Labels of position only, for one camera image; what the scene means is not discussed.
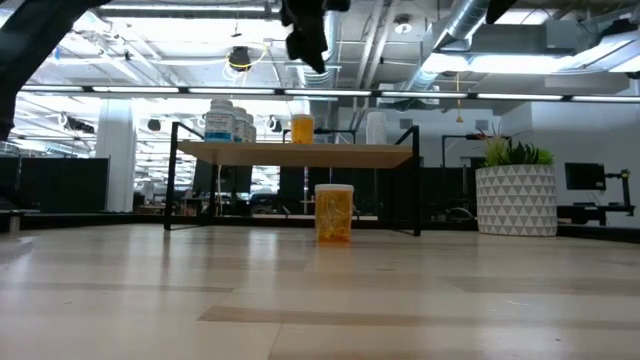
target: black monitor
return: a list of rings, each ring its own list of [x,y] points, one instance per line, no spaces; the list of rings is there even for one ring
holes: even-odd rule
[[[602,164],[566,163],[567,190],[607,190],[606,174]]]

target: light fixture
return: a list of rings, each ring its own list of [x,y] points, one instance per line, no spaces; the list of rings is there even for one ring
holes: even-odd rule
[[[560,100],[562,100],[562,95],[478,94],[478,99],[484,99],[484,100],[560,101]]]
[[[82,86],[67,86],[67,85],[25,85],[21,91],[32,92],[82,92],[84,89]]]
[[[285,90],[286,95],[293,96],[371,96],[371,91],[361,90],[316,90],[316,89],[293,89]]]
[[[640,71],[640,56],[636,56],[611,69],[611,72],[637,72]]]
[[[226,5],[145,5],[145,4],[107,4],[103,10],[147,10],[147,11],[229,11],[229,12],[264,12],[264,6],[226,6]]]
[[[220,95],[275,95],[273,89],[242,89],[242,88],[189,88],[192,94],[220,94]]]
[[[396,24],[396,33],[403,35],[411,32],[413,26],[409,23],[411,16],[409,14],[400,14],[396,16],[394,23]]]
[[[469,70],[469,63],[464,56],[434,53],[422,64],[421,70],[438,74],[447,71],[464,72]]]
[[[163,94],[163,93],[178,93],[180,90],[176,87],[166,87],[166,86],[94,86],[93,91],[95,92],[115,92],[115,93],[153,93],[153,94]]]
[[[576,102],[598,102],[598,103],[638,103],[640,104],[640,96],[582,96],[576,95],[571,101]]]
[[[417,98],[417,99],[465,99],[467,93],[449,93],[449,92],[413,92],[413,91],[383,91],[382,97],[391,98]]]
[[[551,74],[564,65],[563,58],[541,55],[480,55],[469,71],[496,74]]]

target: bottle label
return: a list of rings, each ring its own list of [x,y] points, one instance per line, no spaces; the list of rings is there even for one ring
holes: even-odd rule
[[[233,115],[208,113],[205,117],[205,141],[233,141],[234,121]]]

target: pillar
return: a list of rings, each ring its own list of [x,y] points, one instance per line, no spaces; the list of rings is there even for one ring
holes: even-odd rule
[[[98,122],[96,157],[109,158],[107,211],[133,211],[137,122],[132,101],[104,99]]]

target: wooden floor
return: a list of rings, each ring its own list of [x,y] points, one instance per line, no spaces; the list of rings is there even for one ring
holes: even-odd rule
[[[0,359],[640,359],[640,246],[114,226],[0,237]]]

